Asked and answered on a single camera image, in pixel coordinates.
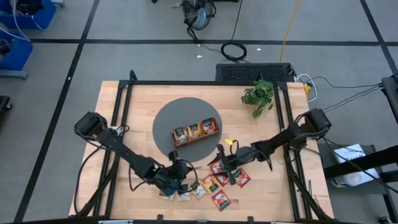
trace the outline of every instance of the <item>blue storage container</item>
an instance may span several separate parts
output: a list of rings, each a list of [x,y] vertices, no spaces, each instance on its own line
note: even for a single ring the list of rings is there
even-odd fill
[[[18,37],[22,37],[19,32],[10,32]],[[0,69],[5,70],[22,70],[30,53],[32,52],[33,46],[29,41],[21,40],[10,36],[9,34],[0,31],[0,39],[6,40],[11,44],[10,52],[0,60]]]
[[[21,29],[46,29],[54,14],[56,7],[51,0],[32,0],[35,2],[41,2],[44,9],[38,11],[33,16],[30,15],[20,15],[16,12],[16,19],[18,26]],[[11,0],[0,0],[0,22],[2,22],[7,28],[14,29],[17,28],[14,21],[14,16],[12,15]]]

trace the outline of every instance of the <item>gray round mat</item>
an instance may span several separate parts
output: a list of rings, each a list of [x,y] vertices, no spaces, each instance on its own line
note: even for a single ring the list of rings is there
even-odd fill
[[[200,123],[207,118],[216,119],[219,133],[208,139],[177,149],[181,159],[196,162],[210,155],[219,143],[223,124],[217,110],[198,98],[180,98],[167,103],[157,113],[152,127],[156,146],[166,156],[175,149],[171,132],[178,127]]]

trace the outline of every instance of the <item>green plant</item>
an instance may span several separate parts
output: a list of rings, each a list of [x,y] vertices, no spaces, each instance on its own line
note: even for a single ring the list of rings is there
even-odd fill
[[[272,83],[264,80],[254,81],[254,88],[247,88],[244,90],[244,96],[241,97],[242,103],[247,105],[259,105],[253,111],[253,117],[257,118],[261,115],[265,107],[272,109],[271,103],[274,96],[274,86]]]

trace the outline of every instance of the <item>concrete floor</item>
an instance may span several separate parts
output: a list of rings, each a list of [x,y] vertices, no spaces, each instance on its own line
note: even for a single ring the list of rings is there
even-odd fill
[[[0,223],[16,217],[57,103],[63,107],[60,116],[53,118],[55,131],[24,221],[68,215],[85,148],[73,133],[73,125],[94,110],[102,81],[127,79],[130,69],[140,80],[214,80],[215,65],[229,63],[221,54],[195,44],[157,41],[190,39],[182,12],[172,9],[177,2],[66,0],[66,8],[58,8],[47,30],[25,30],[34,39],[33,53],[24,67],[29,79],[0,79],[0,95],[10,96],[14,104],[0,129]],[[286,46],[284,62],[292,63],[298,74],[321,75],[335,85],[374,84],[390,76],[394,67],[389,66],[382,47],[398,62],[398,47],[394,47],[398,46],[398,1],[366,3],[386,43],[379,45],[360,0],[302,0],[288,38],[299,41]],[[198,32],[214,49],[220,47],[214,44],[220,43],[216,40],[230,39],[239,4],[217,2],[216,6],[216,17]],[[283,40],[294,6],[294,0],[245,0],[235,39]],[[95,16],[87,26],[90,11]],[[93,44],[93,39],[111,43]],[[140,44],[138,40],[153,41]],[[279,60],[280,44],[253,42],[246,47],[250,62]],[[59,101],[69,84],[65,101]],[[335,89],[320,79],[315,84],[319,96],[311,108],[325,108],[361,91]],[[380,91],[333,110],[328,117],[333,123],[328,138],[335,142],[374,144],[378,150],[398,144],[398,125]],[[334,190],[330,196],[335,217],[342,221],[376,223],[387,215],[379,195],[345,195]]]

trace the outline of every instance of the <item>wooden tabletop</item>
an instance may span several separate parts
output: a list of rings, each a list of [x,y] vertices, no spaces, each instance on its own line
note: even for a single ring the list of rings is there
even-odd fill
[[[96,112],[104,116],[109,122],[113,113],[118,82],[103,82],[96,106]],[[293,116],[308,110],[307,99],[301,83],[288,83],[289,96]],[[170,161],[157,148],[152,136],[152,124],[158,111],[168,102],[182,97],[195,97],[207,101],[220,114],[223,121],[223,132],[220,143],[228,149],[225,139],[237,139],[240,146],[249,146],[251,142],[269,139],[280,132],[275,106],[265,111],[261,117],[252,117],[253,107],[244,105],[240,97],[247,86],[192,86],[192,85],[134,85],[132,88],[127,125],[130,131],[124,135],[124,143],[137,154],[152,157],[165,166]],[[280,92],[282,110],[285,113],[284,97]],[[119,112],[118,124],[122,112]],[[318,151],[315,141],[309,140],[309,149]],[[87,145],[83,159],[94,150]],[[206,158],[195,162],[200,179],[210,174],[206,166],[217,153],[215,150]],[[81,209],[92,196],[98,186],[104,151],[95,154],[83,169],[78,193],[78,208]],[[326,180],[319,155],[301,152],[306,181],[312,182],[312,194],[321,208],[333,217]],[[142,185],[135,192],[131,192],[128,179],[128,164],[121,161],[114,194],[111,218],[115,219],[150,219],[155,220],[162,214],[165,220],[225,220],[244,221],[253,216],[255,221],[293,221],[292,205],[290,202],[287,173],[284,165],[283,150],[278,148],[271,155],[274,170],[271,172],[266,162],[252,162],[242,166],[251,177],[251,181],[243,188],[238,185],[225,185],[222,190],[231,199],[232,204],[220,212],[211,195],[206,194],[198,200],[192,195],[189,202],[174,202],[159,198],[159,190],[153,185]],[[194,175],[188,174],[186,183],[192,183]],[[132,184],[137,185],[138,179],[132,172]],[[105,200],[108,190],[103,194],[101,213],[104,213]],[[305,217],[302,199],[297,193],[301,217]]]

